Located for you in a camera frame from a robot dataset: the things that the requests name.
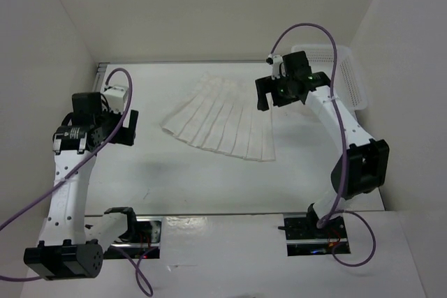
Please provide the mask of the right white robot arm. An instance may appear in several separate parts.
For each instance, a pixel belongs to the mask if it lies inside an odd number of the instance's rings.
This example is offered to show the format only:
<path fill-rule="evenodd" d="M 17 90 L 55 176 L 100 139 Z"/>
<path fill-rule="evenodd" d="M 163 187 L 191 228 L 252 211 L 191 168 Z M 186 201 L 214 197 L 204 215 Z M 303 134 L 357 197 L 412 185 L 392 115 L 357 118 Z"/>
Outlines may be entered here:
<path fill-rule="evenodd" d="M 266 62 L 271 74 L 255 81 L 258 110 L 302 103 L 322 123 L 339 152 L 328 191 L 307 210 L 308 233 L 322 237 L 349 200 L 384 184 L 390 147 L 360 126 L 336 94 L 335 75 L 313 72 L 305 52 L 269 54 Z"/>

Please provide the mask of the white pleated skirt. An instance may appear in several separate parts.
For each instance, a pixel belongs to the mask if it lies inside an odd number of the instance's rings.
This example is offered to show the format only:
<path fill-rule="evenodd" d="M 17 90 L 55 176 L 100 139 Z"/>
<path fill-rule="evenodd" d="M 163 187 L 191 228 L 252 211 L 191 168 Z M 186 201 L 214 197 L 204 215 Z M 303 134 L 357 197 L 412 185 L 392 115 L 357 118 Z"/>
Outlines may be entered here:
<path fill-rule="evenodd" d="M 190 147 L 246 161 L 276 160 L 272 112 L 259 111 L 256 88 L 204 74 L 162 119 L 164 133 Z"/>

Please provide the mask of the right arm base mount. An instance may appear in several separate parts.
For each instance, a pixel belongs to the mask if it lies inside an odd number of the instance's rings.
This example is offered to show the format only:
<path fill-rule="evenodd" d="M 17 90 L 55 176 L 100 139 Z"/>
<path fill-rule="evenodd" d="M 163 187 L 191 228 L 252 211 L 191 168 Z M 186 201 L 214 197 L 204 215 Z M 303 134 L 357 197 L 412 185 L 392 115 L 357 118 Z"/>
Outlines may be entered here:
<path fill-rule="evenodd" d="M 304 213 L 284 214 L 278 230 L 284 232 L 288 256 L 350 254 L 344 219 L 341 216 L 322 230 L 315 228 Z"/>

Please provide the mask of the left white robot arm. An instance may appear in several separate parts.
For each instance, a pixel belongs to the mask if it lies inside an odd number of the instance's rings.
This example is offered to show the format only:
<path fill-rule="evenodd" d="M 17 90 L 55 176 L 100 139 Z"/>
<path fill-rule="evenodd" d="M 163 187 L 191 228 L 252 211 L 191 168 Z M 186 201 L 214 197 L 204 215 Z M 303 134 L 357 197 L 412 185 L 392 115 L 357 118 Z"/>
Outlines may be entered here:
<path fill-rule="evenodd" d="M 99 149 L 134 143 L 138 112 L 129 108 L 130 97 L 122 86 L 73 94 L 73 111 L 53 135 L 56 191 L 37 246 L 24 252 L 25 265 L 44 280 L 95 278 L 115 241 L 138 236 L 130 207 L 109 208 L 92 229 L 85 227 L 87 191 Z"/>

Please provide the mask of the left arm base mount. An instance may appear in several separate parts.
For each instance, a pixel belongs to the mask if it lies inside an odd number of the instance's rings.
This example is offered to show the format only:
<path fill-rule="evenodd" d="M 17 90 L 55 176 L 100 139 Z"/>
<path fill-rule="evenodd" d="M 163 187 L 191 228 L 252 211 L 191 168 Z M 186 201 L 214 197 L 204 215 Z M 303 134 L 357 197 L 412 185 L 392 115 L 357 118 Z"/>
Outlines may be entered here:
<path fill-rule="evenodd" d="M 138 216 L 133 236 L 115 240 L 105 252 L 105 259 L 124 259 L 115 248 L 122 250 L 133 260 L 138 260 L 141 256 L 144 259 L 159 259 L 162 221 L 163 218 L 160 216 Z"/>

